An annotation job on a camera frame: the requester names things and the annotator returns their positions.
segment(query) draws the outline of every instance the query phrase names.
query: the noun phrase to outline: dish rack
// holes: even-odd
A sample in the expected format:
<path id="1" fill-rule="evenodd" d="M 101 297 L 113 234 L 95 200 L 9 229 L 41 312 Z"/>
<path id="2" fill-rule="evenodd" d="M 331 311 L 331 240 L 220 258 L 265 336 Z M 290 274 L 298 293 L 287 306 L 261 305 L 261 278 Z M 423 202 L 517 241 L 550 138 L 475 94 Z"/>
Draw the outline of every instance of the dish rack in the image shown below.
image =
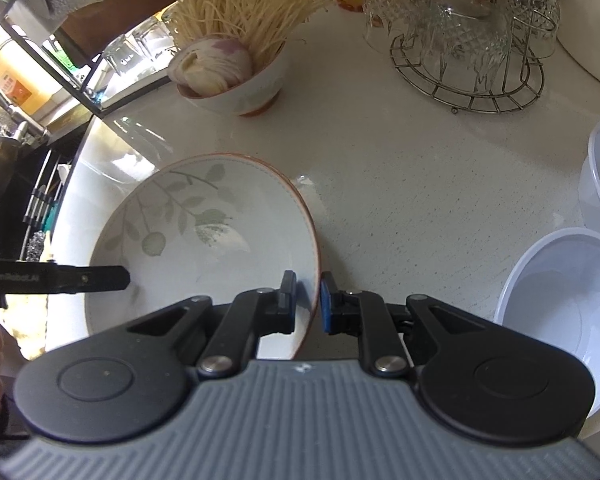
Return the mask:
<path id="1" fill-rule="evenodd" d="M 549 17 L 534 10 L 543 20 L 557 27 Z M 514 35 L 518 27 L 526 28 L 522 41 Z M 546 32 L 545 29 L 527 25 L 513 17 L 511 25 L 512 41 L 507 56 L 496 75 L 493 89 L 488 93 L 463 91 L 446 85 L 442 79 L 429 74 L 422 63 L 413 59 L 413 45 L 416 43 L 405 40 L 404 35 L 396 36 L 389 49 L 389 55 L 395 69 L 414 88 L 423 94 L 451 106 L 454 114 L 458 110 L 480 114 L 506 114 L 524 110 L 535 103 L 544 89 L 544 69 L 542 61 L 536 57 L 529 46 L 532 31 Z"/>
<path id="2" fill-rule="evenodd" d="M 27 54 L 29 54 L 29 56 L 31 56 L 31 58 L 38 63 L 53 79 L 55 79 L 71 97 L 77 99 L 93 115 L 104 118 L 107 114 L 110 114 L 114 110 L 123 107 L 134 99 L 137 99 L 138 97 L 169 82 L 169 78 L 165 75 L 157 80 L 152 80 L 149 84 L 139 85 L 140 88 L 130 92 L 121 99 L 112 100 L 109 105 L 106 103 L 101 104 L 96 98 L 94 92 L 89 88 L 89 82 L 97 72 L 101 61 L 103 61 L 102 54 L 99 54 L 94 59 L 90 59 L 88 56 L 83 56 L 85 59 L 88 59 L 87 65 L 90 70 L 84 79 L 78 79 L 69 71 L 67 67 L 65 67 L 52 55 L 52 51 L 49 50 L 48 47 L 42 46 L 40 48 L 35 48 L 31 40 L 24 36 L 23 33 L 17 31 L 13 25 L 11 25 L 11 23 L 8 21 L 7 15 L 17 1 L 18 0 L 8 0 L 4 6 L 0 6 L 0 26 L 10 36 L 11 41 L 14 41 Z M 76 48 L 78 51 L 80 50 L 80 48 L 75 44 L 74 48 Z"/>

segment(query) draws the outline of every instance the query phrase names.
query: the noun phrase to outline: white countertop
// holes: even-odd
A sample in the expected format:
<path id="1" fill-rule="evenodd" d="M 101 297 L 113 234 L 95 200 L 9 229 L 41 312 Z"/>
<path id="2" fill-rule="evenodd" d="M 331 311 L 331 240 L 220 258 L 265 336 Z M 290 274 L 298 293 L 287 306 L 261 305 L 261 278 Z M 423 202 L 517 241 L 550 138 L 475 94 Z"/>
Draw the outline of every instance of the white countertop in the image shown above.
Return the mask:
<path id="1" fill-rule="evenodd" d="M 109 215 L 152 171 L 240 152 L 297 184 L 323 269 L 342 287 L 390 302 L 425 292 L 491 319 L 523 252 L 582 225 L 578 177 L 600 120 L 600 83 L 558 48 L 528 110 L 453 115 L 371 50 L 362 28 L 362 15 L 336 7 L 299 27 L 280 99 L 259 117 L 195 108 L 170 84 L 94 120 L 59 211 L 56 260 L 87 265 Z M 48 348 L 86 335 L 82 297 L 50 297 Z M 301 351 L 356 354 L 353 338 L 324 336 L 319 323 Z"/>

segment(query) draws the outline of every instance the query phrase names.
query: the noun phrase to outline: black metal frame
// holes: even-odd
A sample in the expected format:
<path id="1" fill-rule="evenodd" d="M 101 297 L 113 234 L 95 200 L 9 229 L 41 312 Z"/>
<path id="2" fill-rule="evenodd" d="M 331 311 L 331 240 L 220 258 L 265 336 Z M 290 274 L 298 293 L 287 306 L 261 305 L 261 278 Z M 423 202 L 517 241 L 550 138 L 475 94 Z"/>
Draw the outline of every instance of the black metal frame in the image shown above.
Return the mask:
<path id="1" fill-rule="evenodd" d="M 123 107 L 129 102 L 137 99 L 138 97 L 147 94 L 162 85 L 165 85 L 169 82 L 168 77 L 160 78 L 152 83 L 149 83 L 138 90 L 135 90 L 128 96 L 119 99 L 109 106 L 100 105 L 93 99 L 89 97 L 86 93 L 87 85 L 89 81 L 93 78 L 96 70 L 100 65 L 100 61 L 102 55 L 98 56 L 95 60 L 89 60 L 88 66 L 90 67 L 90 72 L 87 74 L 86 78 L 80 82 L 78 81 L 73 74 L 69 72 L 69 70 L 62 65 L 56 58 L 49 53 L 49 59 L 56 66 L 53 67 L 49 60 L 46 60 L 43 56 L 40 55 L 39 52 L 36 51 L 35 48 L 30 44 L 30 40 L 28 40 L 25 36 L 21 36 L 17 33 L 16 30 L 11 26 L 11 24 L 7 20 L 7 13 L 11 10 L 17 0 L 9 0 L 3 10 L 0 10 L 0 26 L 4 29 L 4 31 L 10 36 L 10 38 L 18 44 L 27 54 L 29 54 L 35 61 L 38 63 L 44 70 L 47 72 L 53 79 L 64 88 L 71 97 L 77 99 L 85 108 L 87 108 L 90 113 L 99 118 L 104 118 L 106 115 L 112 113 L 113 111 Z"/>

